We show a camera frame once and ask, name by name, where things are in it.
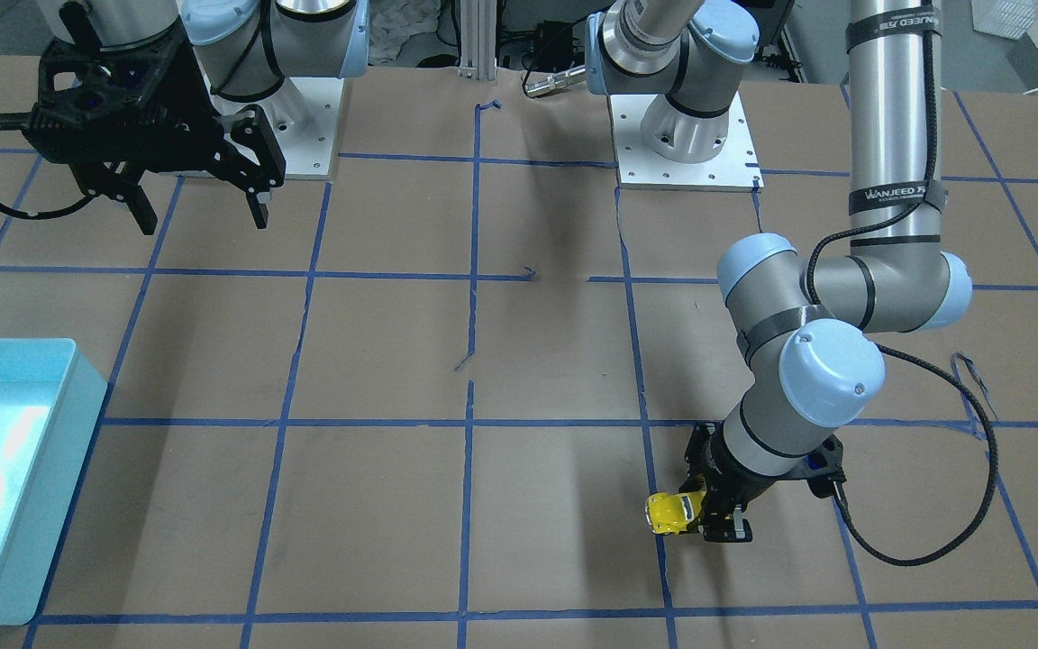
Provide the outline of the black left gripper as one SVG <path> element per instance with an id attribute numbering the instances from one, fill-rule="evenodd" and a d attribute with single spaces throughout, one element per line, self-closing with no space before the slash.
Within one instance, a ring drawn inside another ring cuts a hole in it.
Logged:
<path id="1" fill-rule="evenodd" d="M 722 422 L 696 423 L 684 453 L 684 493 L 678 496 L 685 518 L 681 534 L 703 533 L 704 520 L 704 539 L 709 543 L 750 543 L 745 512 L 752 501 L 778 481 L 799 480 L 813 496 L 837 496 L 845 482 L 842 455 L 842 443 L 832 434 L 805 455 L 786 459 L 786 467 L 757 472 L 730 451 Z"/>

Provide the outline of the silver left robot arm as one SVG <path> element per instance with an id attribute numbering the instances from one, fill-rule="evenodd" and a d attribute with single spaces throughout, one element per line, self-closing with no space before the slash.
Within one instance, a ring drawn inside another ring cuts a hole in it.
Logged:
<path id="1" fill-rule="evenodd" d="M 718 261 L 753 382 L 723 422 L 696 425 L 678 492 L 648 498 L 654 533 L 749 542 L 747 506 L 780 480 L 839 497 L 834 431 L 886 377 L 868 335 L 946 327 L 967 312 L 967 267 L 941 247 L 941 23 L 935 1 L 850 5 L 850 227 L 807 259 L 782 235 L 758 233 Z M 733 1 L 616 1 L 588 17 L 588 87 L 650 97 L 646 151 L 707 163 L 728 143 L 759 33 Z"/>

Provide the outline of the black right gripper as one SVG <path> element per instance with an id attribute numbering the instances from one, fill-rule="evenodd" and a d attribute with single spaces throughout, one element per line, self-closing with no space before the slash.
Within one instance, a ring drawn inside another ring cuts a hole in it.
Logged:
<path id="1" fill-rule="evenodd" d="M 158 217 L 145 171 L 211 171 L 244 192 L 257 229 L 286 160 L 260 105 L 218 116 L 181 21 L 131 48 L 107 48 L 88 20 L 63 22 L 66 40 L 40 55 L 40 87 L 22 128 L 50 163 L 69 165 L 84 197 L 127 206 L 144 235 Z"/>

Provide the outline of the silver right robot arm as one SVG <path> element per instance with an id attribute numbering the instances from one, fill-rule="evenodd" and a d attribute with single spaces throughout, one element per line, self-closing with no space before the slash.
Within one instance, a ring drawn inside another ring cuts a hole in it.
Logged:
<path id="1" fill-rule="evenodd" d="M 315 124 L 297 78 L 355 78 L 368 62 L 363 1 L 40 1 L 40 57 L 26 141 L 69 166 L 84 200 L 157 215 L 147 172 L 206 172 L 242 190 L 255 225 L 283 184 L 279 132 Z M 594 94 L 639 97 L 632 147 L 673 169 L 721 159 L 758 28 L 730 1 L 618 1 L 588 17 L 579 75 Z"/>

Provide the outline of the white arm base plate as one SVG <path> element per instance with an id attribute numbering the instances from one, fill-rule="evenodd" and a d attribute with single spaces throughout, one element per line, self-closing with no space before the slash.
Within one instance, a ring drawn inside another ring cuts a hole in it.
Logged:
<path id="1" fill-rule="evenodd" d="M 332 177 L 345 94 L 345 79 L 299 77 L 260 100 L 286 162 L 285 181 Z"/>
<path id="2" fill-rule="evenodd" d="M 765 187 L 741 94 L 726 114 L 681 114 L 663 94 L 608 98 L 622 189 L 759 192 Z"/>

